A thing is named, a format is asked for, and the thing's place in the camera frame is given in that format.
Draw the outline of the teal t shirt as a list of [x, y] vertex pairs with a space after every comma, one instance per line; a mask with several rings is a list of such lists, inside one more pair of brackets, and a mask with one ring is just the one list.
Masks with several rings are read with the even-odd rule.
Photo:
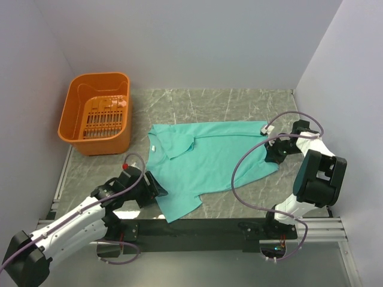
[[168, 192], [157, 198], [168, 223], [197, 209], [200, 195], [241, 187], [278, 171], [265, 162], [259, 147], [241, 164], [242, 156], [265, 137], [264, 121], [155, 124], [148, 132], [149, 170]]

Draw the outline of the orange plastic basket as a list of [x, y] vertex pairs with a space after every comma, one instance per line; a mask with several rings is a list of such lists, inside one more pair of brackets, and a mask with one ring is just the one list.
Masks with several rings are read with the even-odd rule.
[[126, 74], [82, 74], [69, 86], [57, 133], [82, 155], [122, 154], [130, 145], [132, 108]]

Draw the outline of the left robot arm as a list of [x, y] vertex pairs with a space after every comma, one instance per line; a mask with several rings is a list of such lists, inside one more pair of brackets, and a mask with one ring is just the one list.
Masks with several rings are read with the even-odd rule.
[[15, 234], [5, 253], [1, 271], [6, 271], [17, 286], [40, 286], [50, 270], [63, 259], [91, 242], [128, 246], [140, 255], [134, 244], [138, 224], [124, 224], [114, 213], [127, 201], [140, 208], [168, 192], [151, 172], [123, 165], [118, 177], [96, 187], [77, 207], [32, 233]]

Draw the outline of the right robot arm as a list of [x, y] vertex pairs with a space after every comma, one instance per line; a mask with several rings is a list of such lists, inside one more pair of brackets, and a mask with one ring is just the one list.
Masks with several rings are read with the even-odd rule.
[[272, 208], [275, 213], [266, 214], [263, 233], [271, 239], [290, 232], [295, 219], [309, 211], [333, 206], [339, 198], [347, 167], [347, 160], [332, 153], [319, 133], [310, 129], [308, 121], [294, 122], [291, 132], [299, 137], [265, 144], [268, 163], [281, 164], [292, 154], [304, 156], [292, 194]]

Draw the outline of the black base beam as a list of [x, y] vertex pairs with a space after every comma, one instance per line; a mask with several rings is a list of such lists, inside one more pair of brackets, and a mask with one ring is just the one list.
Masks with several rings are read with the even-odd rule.
[[110, 227], [106, 240], [137, 245], [142, 252], [259, 252], [261, 240], [297, 239], [292, 225], [266, 218], [122, 219]]

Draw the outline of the aluminium rail frame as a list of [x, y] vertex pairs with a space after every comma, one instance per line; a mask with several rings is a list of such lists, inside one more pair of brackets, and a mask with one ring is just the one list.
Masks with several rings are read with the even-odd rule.
[[[252, 204], [271, 207], [291, 193], [301, 157], [292, 156], [279, 172], [237, 188], [204, 194], [202, 204], [181, 219], [264, 218]], [[127, 201], [114, 212], [122, 219], [164, 219], [156, 203], [139, 208]], [[280, 263], [258, 252], [142, 252], [106, 243], [89, 243], [54, 267], [45, 286], [356, 286], [343, 223], [326, 208], [296, 224], [299, 252]]]

